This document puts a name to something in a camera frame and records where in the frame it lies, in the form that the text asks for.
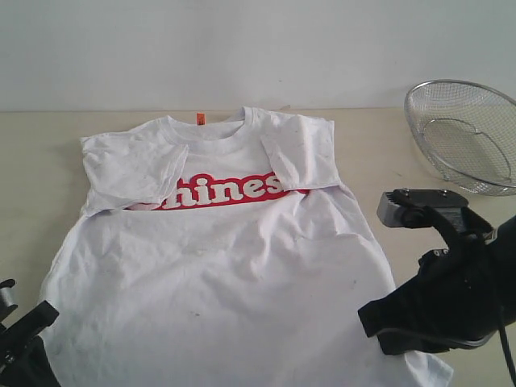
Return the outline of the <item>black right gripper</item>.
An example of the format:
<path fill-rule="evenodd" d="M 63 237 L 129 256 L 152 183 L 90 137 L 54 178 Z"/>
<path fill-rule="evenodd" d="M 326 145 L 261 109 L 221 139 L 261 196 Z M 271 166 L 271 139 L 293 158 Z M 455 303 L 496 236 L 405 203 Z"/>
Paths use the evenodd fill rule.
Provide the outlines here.
<path fill-rule="evenodd" d="M 422 255 L 412 279 L 358 310 L 366 336 L 389 356 L 477 349 L 508 324 L 508 225 L 492 227 L 458 193 L 425 190 L 425 228 L 446 247 Z"/>

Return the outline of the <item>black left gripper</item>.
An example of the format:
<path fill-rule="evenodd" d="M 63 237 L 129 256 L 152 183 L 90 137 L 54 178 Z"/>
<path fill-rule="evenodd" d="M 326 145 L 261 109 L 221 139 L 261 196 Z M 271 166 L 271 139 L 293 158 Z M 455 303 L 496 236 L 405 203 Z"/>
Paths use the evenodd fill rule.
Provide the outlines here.
<path fill-rule="evenodd" d="M 60 386 L 40 337 L 58 316 L 42 301 L 10 327 L 1 325 L 1 386 Z"/>

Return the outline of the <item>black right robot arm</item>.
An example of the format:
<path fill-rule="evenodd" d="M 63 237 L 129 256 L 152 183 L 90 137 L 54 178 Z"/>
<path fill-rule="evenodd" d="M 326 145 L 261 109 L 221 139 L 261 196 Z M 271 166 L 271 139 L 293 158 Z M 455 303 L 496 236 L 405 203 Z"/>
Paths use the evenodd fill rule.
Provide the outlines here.
<path fill-rule="evenodd" d="M 384 192 L 377 216 L 390 228 L 433 228 L 446 244 L 421 256 L 414 277 L 359 309 L 384 354 L 476 349 L 514 323 L 514 218 L 493 227 L 446 189 Z"/>

